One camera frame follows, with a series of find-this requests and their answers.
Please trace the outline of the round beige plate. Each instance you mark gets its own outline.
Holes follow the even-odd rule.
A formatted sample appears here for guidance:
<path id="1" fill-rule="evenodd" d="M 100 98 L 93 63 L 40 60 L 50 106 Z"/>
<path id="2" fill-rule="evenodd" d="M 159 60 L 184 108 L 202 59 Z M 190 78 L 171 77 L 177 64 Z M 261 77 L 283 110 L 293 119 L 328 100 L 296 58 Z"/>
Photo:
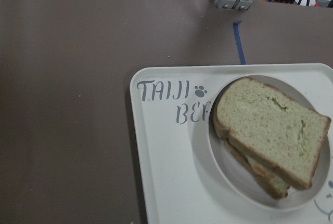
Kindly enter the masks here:
<path id="1" fill-rule="evenodd" d="M 210 112 L 207 123 L 207 143 L 212 157 L 212 168 L 216 170 L 219 177 L 237 192 L 242 198 L 261 208 L 271 209 L 277 212 L 292 212 L 303 208 L 316 198 L 324 199 L 321 196 L 322 189 L 328 183 L 328 177 L 332 176 L 332 129 L 328 131 L 328 138 L 325 139 L 320 149 L 318 163 L 312 186 L 306 190 L 292 187 L 286 198 L 275 200 L 259 186 L 254 176 L 243 167 L 228 151 L 224 145 L 224 139 L 220 138 L 214 128 L 213 112 Z"/>

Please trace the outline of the bread slice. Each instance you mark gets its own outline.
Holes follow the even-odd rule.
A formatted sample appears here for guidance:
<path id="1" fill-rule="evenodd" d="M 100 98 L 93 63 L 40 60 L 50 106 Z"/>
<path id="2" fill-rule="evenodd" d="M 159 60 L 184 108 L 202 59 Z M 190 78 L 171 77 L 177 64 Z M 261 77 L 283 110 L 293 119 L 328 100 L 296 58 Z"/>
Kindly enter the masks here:
<path id="1" fill-rule="evenodd" d="M 219 138 L 298 190 L 312 186 L 330 123 L 329 117 L 252 77 L 228 84 L 213 107 Z"/>
<path id="2" fill-rule="evenodd" d="M 253 174 L 258 185 L 272 198 L 274 199 L 283 199 L 288 196 L 288 190 L 290 188 L 290 184 L 286 183 L 282 178 L 280 178 L 275 173 L 275 178 L 268 179 L 257 175 L 252 168 L 250 167 L 246 157 L 239 150 L 237 150 L 231 143 L 226 140 L 224 141 L 224 145 L 226 149 L 230 152 L 230 154 L 251 174 Z"/>

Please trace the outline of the cream bear tray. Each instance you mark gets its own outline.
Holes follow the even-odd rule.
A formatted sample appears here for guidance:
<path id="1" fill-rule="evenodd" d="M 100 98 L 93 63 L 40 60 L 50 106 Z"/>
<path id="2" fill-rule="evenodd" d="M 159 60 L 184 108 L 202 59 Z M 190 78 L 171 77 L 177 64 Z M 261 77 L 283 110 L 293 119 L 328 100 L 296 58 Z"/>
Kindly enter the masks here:
<path id="1" fill-rule="evenodd" d="M 324 64 L 144 68 L 130 95 L 149 223 L 332 223 L 332 176 L 292 212 L 242 198 L 212 168 L 207 123 L 225 85 L 242 76 L 269 83 L 332 116 L 332 69 Z"/>

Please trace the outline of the fried egg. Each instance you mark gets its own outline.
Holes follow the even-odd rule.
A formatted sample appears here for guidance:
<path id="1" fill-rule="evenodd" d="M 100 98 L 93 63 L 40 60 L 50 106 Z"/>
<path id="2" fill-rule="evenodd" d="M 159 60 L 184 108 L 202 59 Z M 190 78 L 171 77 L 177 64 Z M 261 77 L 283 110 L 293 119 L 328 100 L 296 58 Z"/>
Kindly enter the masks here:
<path id="1" fill-rule="evenodd" d="M 251 158 L 250 156 L 246 155 L 245 156 L 250 167 L 252 170 L 257 174 L 262 177 L 268 178 L 268 179 L 273 179 L 275 178 L 275 174 L 271 172 L 268 168 L 265 166 L 261 165 L 259 162 L 257 162 L 255 159 Z"/>

